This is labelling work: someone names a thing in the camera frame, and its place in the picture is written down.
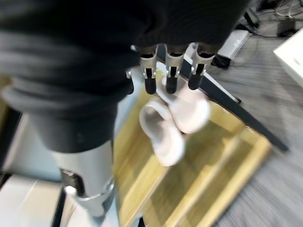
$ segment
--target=cable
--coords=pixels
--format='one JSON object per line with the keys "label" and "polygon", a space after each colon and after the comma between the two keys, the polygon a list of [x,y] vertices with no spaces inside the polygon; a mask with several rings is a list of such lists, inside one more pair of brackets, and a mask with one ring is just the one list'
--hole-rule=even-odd
{"label": "cable", "polygon": [[300,14],[303,13],[302,10],[300,10],[299,12],[291,13],[292,9],[294,9],[294,7],[298,7],[299,6],[297,9],[301,9],[302,8],[300,2],[297,2],[297,4],[294,4],[295,1],[296,0],[293,0],[292,3],[290,4],[290,6],[288,6],[287,14],[282,14],[282,13],[279,12],[279,10],[281,9],[281,6],[285,2],[285,0],[281,1],[280,4],[279,4],[279,6],[277,8],[275,8],[275,14],[277,16],[280,16],[280,17],[288,17],[288,18],[295,19],[294,16],[297,16],[297,15],[300,15]]}
{"label": "cable", "polygon": [[279,36],[267,36],[267,35],[261,35],[257,33],[253,33],[253,36],[261,37],[261,38],[269,38],[269,39],[285,39],[286,37],[279,37]]}

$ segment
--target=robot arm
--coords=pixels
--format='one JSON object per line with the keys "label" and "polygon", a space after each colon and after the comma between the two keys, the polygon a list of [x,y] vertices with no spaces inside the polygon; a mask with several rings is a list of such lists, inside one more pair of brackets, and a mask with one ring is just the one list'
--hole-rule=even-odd
{"label": "robot arm", "polygon": [[157,45],[166,44],[167,92],[174,93],[186,47],[199,42],[189,79],[196,89],[248,2],[0,3],[0,73],[12,77],[3,97],[30,115],[67,193],[91,215],[103,216],[112,198],[117,103],[132,89],[127,69],[141,63],[153,94]]}

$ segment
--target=gray carpet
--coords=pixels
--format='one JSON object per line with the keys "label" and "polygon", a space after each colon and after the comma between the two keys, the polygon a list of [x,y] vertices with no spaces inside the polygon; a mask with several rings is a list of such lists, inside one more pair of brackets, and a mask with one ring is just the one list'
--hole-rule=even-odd
{"label": "gray carpet", "polygon": [[[263,23],[260,33],[275,31],[276,23]],[[273,53],[283,42],[251,37],[228,70],[214,66],[208,70],[290,149],[286,154],[273,149],[217,227],[303,226],[303,88],[284,72]]]}

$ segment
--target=black fingertip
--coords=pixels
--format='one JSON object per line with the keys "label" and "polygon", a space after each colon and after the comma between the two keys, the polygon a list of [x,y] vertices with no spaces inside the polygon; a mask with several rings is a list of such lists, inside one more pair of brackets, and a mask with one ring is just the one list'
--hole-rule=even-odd
{"label": "black fingertip", "polygon": [[145,79],[145,90],[149,95],[156,93],[156,79],[147,78]]}
{"label": "black fingertip", "polygon": [[200,87],[202,82],[202,76],[191,74],[188,79],[188,87],[191,90],[196,90]]}
{"label": "black fingertip", "polygon": [[177,78],[166,77],[166,92],[169,94],[174,94],[176,90],[177,90]]}

